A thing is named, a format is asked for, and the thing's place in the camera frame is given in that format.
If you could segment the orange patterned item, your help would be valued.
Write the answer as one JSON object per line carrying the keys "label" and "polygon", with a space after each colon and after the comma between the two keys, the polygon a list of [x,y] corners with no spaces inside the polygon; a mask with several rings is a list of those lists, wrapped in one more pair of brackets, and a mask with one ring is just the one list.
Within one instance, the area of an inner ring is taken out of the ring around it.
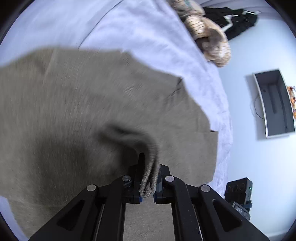
{"label": "orange patterned item", "polygon": [[295,87],[294,86],[288,86],[287,90],[288,90],[288,94],[289,94],[289,97],[290,97],[290,102],[291,102],[291,105],[292,105],[293,117],[294,117],[294,119],[296,119]]}

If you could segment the lavender plush bed blanket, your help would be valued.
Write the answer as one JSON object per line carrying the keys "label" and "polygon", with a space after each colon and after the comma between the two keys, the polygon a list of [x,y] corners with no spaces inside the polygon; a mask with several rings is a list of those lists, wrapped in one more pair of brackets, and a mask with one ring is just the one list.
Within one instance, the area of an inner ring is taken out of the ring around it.
{"label": "lavender plush bed blanket", "polygon": [[[206,60],[166,1],[34,1],[1,43],[1,67],[39,49],[119,51],[156,71],[183,80],[189,96],[218,134],[216,167],[209,184],[223,194],[233,142],[226,93],[217,67]],[[125,240],[172,240],[168,206],[129,206]],[[28,240],[1,196],[1,212],[20,240]]]}

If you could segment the grey open storage box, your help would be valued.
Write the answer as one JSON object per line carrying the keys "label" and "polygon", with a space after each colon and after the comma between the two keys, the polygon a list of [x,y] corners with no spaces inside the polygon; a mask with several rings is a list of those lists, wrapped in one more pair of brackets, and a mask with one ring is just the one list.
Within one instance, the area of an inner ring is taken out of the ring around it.
{"label": "grey open storage box", "polygon": [[266,138],[295,133],[295,118],[287,85],[279,69],[253,74],[263,110]]}

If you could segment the olive knit sweater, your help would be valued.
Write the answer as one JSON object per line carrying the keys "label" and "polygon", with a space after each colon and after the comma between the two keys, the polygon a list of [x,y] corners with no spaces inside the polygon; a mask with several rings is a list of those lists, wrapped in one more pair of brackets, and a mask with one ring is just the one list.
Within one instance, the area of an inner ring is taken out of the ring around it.
{"label": "olive knit sweater", "polygon": [[217,145],[183,80],[126,52],[39,49],[1,67],[1,196],[27,237],[140,153],[143,197],[162,164],[188,184],[210,182]]}

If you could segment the black garment on floor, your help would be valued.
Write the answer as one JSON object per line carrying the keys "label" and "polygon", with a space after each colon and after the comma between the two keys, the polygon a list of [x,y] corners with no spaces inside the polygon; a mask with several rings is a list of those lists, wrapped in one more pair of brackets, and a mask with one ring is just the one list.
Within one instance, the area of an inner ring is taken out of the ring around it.
{"label": "black garment on floor", "polygon": [[258,13],[245,9],[208,8],[203,7],[205,17],[216,23],[225,33],[230,41],[251,27],[257,22]]}

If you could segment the beige striped clothes pile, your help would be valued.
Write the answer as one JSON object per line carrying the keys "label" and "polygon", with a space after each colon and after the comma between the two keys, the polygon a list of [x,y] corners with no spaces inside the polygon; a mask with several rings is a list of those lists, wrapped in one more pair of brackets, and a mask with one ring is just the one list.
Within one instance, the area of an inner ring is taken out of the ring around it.
{"label": "beige striped clothes pile", "polygon": [[208,62],[224,67],[231,58],[231,49],[223,30],[205,17],[204,9],[195,1],[171,0],[169,5],[175,10],[198,48]]}

